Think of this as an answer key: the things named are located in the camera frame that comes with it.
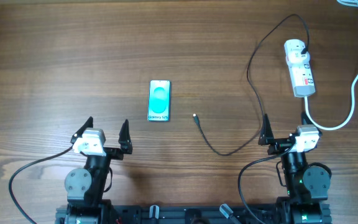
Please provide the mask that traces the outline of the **white power strip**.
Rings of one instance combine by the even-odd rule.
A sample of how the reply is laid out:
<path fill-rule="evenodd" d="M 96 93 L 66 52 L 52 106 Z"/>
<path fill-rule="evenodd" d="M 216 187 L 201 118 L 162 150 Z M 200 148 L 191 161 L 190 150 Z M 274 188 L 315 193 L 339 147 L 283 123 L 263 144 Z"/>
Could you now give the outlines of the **white power strip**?
<path fill-rule="evenodd" d="M 289 51 L 300 50 L 303 51 L 305 43 L 298 39 L 287 40 L 284 44 L 285 58 Z M 290 72 L 291 85 L 294 97 L 304 98 L 315 93 L 315 85 L 313 75 L 311 72 L 310 63 L 299 64 L 288 67 Z"/>

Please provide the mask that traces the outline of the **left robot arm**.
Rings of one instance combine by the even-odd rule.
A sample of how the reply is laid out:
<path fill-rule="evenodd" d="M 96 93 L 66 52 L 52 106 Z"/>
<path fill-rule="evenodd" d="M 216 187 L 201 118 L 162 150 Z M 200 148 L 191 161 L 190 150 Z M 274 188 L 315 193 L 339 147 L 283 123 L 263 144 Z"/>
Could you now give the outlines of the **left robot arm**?
<path fill-rule="evenodd" d="M 84 167 L 73 169 L 65 178 L 67 209 L 57 215 L 56 223 L 121 223 L 122 218 L 110 200 L 103 199 L 108 175 L 112 175 L 112 160 L 121 161 L 125 154 L 132 154 L 129 121 L 125 120 L 119 132 L 119 148 L 106 147 L 104 131 L 93 127 L 93 118 L 71 137 L 72 148 L 86 156 Z"/>

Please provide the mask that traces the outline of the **cyan screen smartphone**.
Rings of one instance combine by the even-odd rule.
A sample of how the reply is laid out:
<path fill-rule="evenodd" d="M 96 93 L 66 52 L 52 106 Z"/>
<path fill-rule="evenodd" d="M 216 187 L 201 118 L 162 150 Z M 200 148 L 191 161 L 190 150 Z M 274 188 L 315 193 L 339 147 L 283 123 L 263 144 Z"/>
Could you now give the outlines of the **cyan screen smartphone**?
<path fill-rule="evenodd" d="M 147 119 L 152 122 L 170 120 L 170 80 L 151 80 L 149 85 L 149 103 Z"/>

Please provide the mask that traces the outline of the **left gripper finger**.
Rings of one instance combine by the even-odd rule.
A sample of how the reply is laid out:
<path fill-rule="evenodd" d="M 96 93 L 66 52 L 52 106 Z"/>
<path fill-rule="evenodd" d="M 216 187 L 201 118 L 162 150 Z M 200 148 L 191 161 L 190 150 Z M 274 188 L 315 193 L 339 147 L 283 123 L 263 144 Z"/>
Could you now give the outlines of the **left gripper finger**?
<path fill-rule="evenodd" d="M 120 144 L 120 148 L 123 154 L 132 154 L 133 146 L 132 141 L 129 133 L 129 121 L 126 119 L 122 124 L 120 133 L 119 133 L 119 140 L 118 143 Z"/>
<path fill-rule="evenodd" d="M 84 125 L 82 125 L 82 127 L 80 129 L 78 129 L 71 137 L 71 140 L 70 140 L 70 143 L 71 144 L 74 144 L 75 141 L 78 139 L 78 138 L 81 138 L 82 137 L 82 134 L 84 133 L 84 131 L 87 129 L 87 128 L 92 128 L 93 127 L 93 117 L 90 116 L 86 122 L 84 123 Z"/>

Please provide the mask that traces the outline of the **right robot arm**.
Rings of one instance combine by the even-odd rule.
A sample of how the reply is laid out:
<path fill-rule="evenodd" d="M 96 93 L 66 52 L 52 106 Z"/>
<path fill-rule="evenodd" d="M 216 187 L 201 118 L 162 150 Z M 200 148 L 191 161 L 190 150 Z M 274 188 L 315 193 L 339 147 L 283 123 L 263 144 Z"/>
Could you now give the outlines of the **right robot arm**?
<path fill-rule="evenodd" d="M 331 169 L 319 162 L 308 163 L 306 154 L 316 148 L 322 132 L 301 114 L 302 124 L 287 138 L 275 138 L 269 117 L 263 116 L 258 144 L 267 145 L 267 154 L 279 156 L 287 189 L 286 197 L 275 203 L 275 221 L 289 224 L 329 224 L 331 210 L 325 201 L 331 185 Z"/>

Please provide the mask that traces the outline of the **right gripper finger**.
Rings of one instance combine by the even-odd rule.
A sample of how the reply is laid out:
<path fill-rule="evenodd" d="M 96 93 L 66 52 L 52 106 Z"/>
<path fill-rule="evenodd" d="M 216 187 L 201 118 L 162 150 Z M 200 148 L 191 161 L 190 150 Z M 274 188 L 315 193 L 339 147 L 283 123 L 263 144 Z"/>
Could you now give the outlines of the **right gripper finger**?
<path fill-rule="evenodd" d="M 270 145 L 273 143 L 274 143 L 274 135 L 271 129 L 269 117 L 267 114 L 264 114 L 258 145 L 263 146 L 263 145 Z"/>
<path fill-rule="evenodd" d="M 309 119 L 309 117 L 307 116 L 306 112 L 305 111 L 302 111 L 301 112 L 301 123 L 303 125 L 306 125 L 306 124 L 311 124 L 313 126 L 315 126 L 313 124 L 313 122 Z M 319 128 L 317 128 L 318 132 L 319 132 L 319 136 L 322 136 L 323 133 L 321 132 L 321 130 Z"/>

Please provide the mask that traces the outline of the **white USB charger plug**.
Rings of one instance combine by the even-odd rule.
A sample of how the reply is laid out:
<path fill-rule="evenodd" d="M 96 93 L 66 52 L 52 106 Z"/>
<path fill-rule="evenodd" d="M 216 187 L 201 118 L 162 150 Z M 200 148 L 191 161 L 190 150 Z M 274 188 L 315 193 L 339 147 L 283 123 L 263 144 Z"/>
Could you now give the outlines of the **white USB charger plug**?
<path fill-rule="evenodd" d="M 310 55 L 308 52 L 303 54 L 300 50 L 289 51 L 286 54 L 286 62 L 289 67 L 306 64 L 310 62 Z"/>

